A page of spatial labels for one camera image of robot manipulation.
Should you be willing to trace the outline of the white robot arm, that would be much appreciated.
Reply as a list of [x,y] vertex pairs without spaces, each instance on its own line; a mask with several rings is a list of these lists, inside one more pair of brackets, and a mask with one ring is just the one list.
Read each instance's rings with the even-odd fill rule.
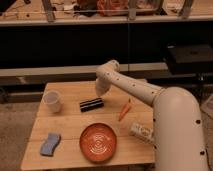
[[96,94],[111,85],[153,108],[155,171],[209,171],[199,103],[186,89],[125,76],[110,60],[96,69]]

